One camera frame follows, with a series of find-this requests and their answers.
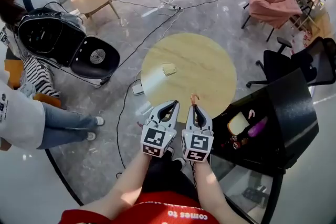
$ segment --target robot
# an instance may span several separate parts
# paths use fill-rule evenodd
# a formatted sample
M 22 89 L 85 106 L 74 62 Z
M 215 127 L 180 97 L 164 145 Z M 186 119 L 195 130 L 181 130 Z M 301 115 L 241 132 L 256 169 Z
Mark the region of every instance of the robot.
M 162 157 L 177 135 L 177 122 L 180 103 L 168 101 L 156 106 L 141 134 L 142 152 Z M 197 104 L 189 108 L 186 129 L 182 131 L 181 147 L 184 159 L 204 162 L 210 154 L 213 143 L 212 119 Z

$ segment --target glass panel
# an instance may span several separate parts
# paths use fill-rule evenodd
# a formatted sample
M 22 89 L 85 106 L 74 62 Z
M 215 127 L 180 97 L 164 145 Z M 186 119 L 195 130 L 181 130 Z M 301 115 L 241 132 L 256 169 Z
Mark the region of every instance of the glass panel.
M 223 193 L 256 223 L 261 223 L 268 204 L 273 178 L 211 156 Z

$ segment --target blue jeans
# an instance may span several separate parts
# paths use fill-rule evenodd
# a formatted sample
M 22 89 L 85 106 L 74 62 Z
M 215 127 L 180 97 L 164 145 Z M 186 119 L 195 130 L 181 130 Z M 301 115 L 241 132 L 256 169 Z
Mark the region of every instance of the blue jeans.
M 80 142 L 88 137 L 88 132 L 97 127 L 97 119 L 42 103 L 46 122 L 43 139 L 38 150 L 59 145 Z

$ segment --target purple object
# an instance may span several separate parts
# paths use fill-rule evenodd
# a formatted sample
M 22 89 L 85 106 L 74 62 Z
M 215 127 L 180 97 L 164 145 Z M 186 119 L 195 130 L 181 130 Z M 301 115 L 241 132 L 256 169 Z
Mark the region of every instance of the purple object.
M 256 125 L 254 125 L 250 130 L 248 130 L 247 134 L 249 137 L 256 137 L 266 125 L 268 121 L 267 117 L 264 117 L 261 121 L 259 121 Z

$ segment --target extension cord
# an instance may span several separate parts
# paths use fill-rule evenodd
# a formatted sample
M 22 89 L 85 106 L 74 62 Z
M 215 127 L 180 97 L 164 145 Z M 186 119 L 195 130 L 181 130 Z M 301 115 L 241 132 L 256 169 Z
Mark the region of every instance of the extension cord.
M 170 6 L 169 9 L 173 9 L 173 10 L 182 10 L 181 7 L 176 6 L 176 5 L 174 5 L 174 6 Z

